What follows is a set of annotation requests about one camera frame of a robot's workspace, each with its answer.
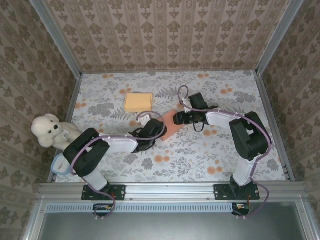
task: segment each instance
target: wall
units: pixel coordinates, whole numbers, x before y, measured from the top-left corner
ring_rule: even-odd
[[[35,117],[66,115],[75,79],[27,0],[0,1],[0,240],[17,240],[55,150],[31,133]]]
[[[253,69],[289,0],[45,0],[82,72]]]
[[[263,80],[295,177],[320,220],[319,0],[304,1]]]

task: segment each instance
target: cable connector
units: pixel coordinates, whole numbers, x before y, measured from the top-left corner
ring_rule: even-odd
[[[151,120],[150,114],[146,114],[144,116],[138,117],[138,123],[141,123],[142,127],[145,127],[150,120]]]
[[[182,99],[182,102],[183,102],[184,105],[186,105],[186,106],[188,106],[189,108],[192,109],[192,105],[191,105],[191,102],[190,102],[190,99],[189,99],[189,98],[184,98],[184,99]],[[184,112],[185,112],[185,113],[190,112],[191,110],[190,110],[189,108],[184,107]]]

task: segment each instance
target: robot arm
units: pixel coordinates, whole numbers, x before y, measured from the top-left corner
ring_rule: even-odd
[[[197,93],[190,96],[188,99],[184,99],[183,103],[186,106],[197,110],[212,110],[218,108],[217,106],[208,107],[208,104],[205,102],[201,93]],[[249,112],[244,116],[257,123],[264,132],[267,132],[257,113]],[[185,111],[178,112],[173,117],[173,121],[176,125],[202,123],[203,125],[215,125],[230,130],[234,146],[238,154],[243,158],[239,159],[237,168],[233,176],[231,176],[230,188],[232,188],[236,195],[241,187],[252,182],[251,173],[256,158],[259,155],[266,153],[268,150],[268,142],[257,127],[243,118],[225,114],[219,110],[199,112],[185,108]]]
[[[105,154],[114,153],[139,153],[146,151],[154,146],[156,139],[147,140],[159,135],[163,130],[163,122],[157,119],[151,119],[144,127],[129,132],[123,137],[106,137],[94,142],[78,158],[74,165],[76,174],[87,181],[93,188],[100,191],[106,187],[109,182],[103,174],[97,169],[98,164]],[[165,135],[167,128],[159,138]],[[72,164],[80,150],[90,143],[93,139],[100,137],[101,134],[94,128],[87,129],[75,141],[73,141],[63,152],[67,161]],[[134,138],[143,138],[146,140],[136,140]]]

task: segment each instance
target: white teddy bear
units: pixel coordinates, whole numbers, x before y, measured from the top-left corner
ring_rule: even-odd
[[[31,131],[38,138],[42,147],[53,146],[62,151],[81,135],[75,125],[68,122],[59,122],[59,119],[52,114],[34,119]]]

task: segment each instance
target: yellow block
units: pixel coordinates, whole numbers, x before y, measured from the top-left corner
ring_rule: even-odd
[[[124,101],[124,109],[128,113],[141,113],[151,111],[152,93],[127,93]]]

